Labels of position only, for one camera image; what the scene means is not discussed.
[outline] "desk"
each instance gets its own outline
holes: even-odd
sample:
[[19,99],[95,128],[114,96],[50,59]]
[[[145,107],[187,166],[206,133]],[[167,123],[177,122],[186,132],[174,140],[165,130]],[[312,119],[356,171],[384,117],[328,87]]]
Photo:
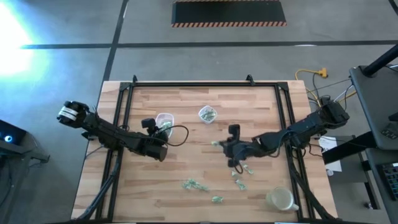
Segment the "desk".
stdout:
[[[310,113],[303,81],[288,81],[296,120]],[[112,122],[120,82],[104,82],[98,103],[99,115]],[[206,125],[198,117],[199,110],[210,105],[218,112],[216,121]],[[124,117],[121,110],[120,120]],[[241,138],[267,131],[278,131],[280,121],[275,91],[268,87],[135,87],[129,115],[132,131],[145,132],[141,120],[155,118],[159,113],[174,115],[175,124],[190,130],[187,142],[169,147],[165,161],[135,155],[125,149],[114,209],[114,222],[293,222],[295,213],[276,212],[265,205],[268,191],[278,186],[291,189],[285,151],[278,158],[250,158],[247,164],[253,175],[245,173],[242,181],[246,191],[240,191],[227,168],[221,148],[211,141],[226,139],[228,125],[241,125]],[[179,143],[185,130],[174,129],[170,143]],[[89,143],[88,152],[99,146]],[[92,154],[84,163],[72,218],[83,213],[101,185],[106,150]],[[305,156],[310,188],[328,210],[337,217],[325,165],[322,158]],[[193,178],[209,187],[209,192],[185,190],[183,181]],[[214,204],[215,195],[224,197]],[[306,214],[303,193],[302,208]]]

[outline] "yellow cable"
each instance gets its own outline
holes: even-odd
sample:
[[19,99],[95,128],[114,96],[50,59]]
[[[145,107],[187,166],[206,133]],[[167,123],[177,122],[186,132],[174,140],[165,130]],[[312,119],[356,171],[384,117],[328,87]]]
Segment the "yellow cable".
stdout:
[[[294,77],[296,78],[296,80],[299,80],[299,78],[297,77],[297,75],[299,74],[299,72],[310,72],[310,73],[316,73],[319,74],[319,71],[313,71],[313,70],[307,70],[307,69],[299,69],[297,70],[297,72],[294,74]],[[313,95],[313,97],[315,98],[315,101],[317,101],[318,106],[321,107],[321,103],[319,102],[318,97],[308,88],[305,88],[309,93],[311,93]]]
[[346,97],[344,97],[343,99],[339,100],[338,102],[341,103],[343,100],[348,99],[348,98],[352,97],[355,94],[356,94],[356,90],[354,92],[348,94]]

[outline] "floor mat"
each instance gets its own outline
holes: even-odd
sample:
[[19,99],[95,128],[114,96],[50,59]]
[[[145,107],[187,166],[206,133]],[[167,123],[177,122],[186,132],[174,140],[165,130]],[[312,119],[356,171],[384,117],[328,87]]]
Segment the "floor mat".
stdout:
[[286,26],[278,0],[180,0],[173,3],[172,27]]

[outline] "table leg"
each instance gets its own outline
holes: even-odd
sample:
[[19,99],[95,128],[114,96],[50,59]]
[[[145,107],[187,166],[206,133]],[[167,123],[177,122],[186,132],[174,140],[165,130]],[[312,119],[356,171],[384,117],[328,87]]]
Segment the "table leg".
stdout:
[[366,176],[366,180],[367,181],[364,184],[365,184],[366,193],[368,193],[368,197],[369,197],[369,201],[370,201],[370,204],[372,206],[372,209],[380,209],[380,203],[379,203],[379,201],[376,198],[376,191],[375,191],[375,188],[373,187],[373,184],[371,182],[371,178],[370,178],[369,173],[368,173],[368,171],[371,170],[371,166],[369,164],[369,161],[365,161],[363,159],[363,156],[362,156],[361,153],[359,153],[359,159],[361,160],[362,168],[363,168],[363,171],[365,172],[365,176]]
[[371,131],[362,134],[344,144],[330,149],[322,154],[325,164],[338,161],[347,156],[364,151],[367,148],[376,148],[376,142]]

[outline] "mug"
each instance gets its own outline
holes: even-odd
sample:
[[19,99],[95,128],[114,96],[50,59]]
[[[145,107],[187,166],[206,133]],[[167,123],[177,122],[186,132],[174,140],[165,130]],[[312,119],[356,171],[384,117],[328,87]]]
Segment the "mug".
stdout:
[[299,206],[294,204],[293,194],[285,187],[277,187],[266,195],[268,205],[281,211],[297,211]]

